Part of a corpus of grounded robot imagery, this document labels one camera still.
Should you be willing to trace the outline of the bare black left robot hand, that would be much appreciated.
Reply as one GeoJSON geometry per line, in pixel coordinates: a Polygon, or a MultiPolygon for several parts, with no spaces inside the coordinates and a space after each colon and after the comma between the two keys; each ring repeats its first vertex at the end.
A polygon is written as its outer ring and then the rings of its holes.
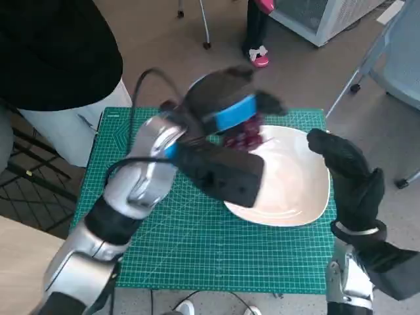
{"type": "Polygon", "coordinates": [[[183,106],[206,135],[221,134],[222,145],[252,151],[263,143],[265,115],[284,116],[287,108],[273,94],[254,85],[254,69],[232,66],[211,72],[186,93],[183,106]]]}

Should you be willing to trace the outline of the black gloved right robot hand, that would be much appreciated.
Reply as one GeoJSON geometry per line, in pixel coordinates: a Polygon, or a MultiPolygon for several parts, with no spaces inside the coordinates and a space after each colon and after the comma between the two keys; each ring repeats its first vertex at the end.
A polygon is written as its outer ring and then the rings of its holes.
{"type": "Polygon", "coordinates": [[[372,169],[361,149],[347,139],[320,129],[312,129],[306,138],[331,173],[337,221],[352,232],[376,228],[385,194],[383,170],[372,169]]]}

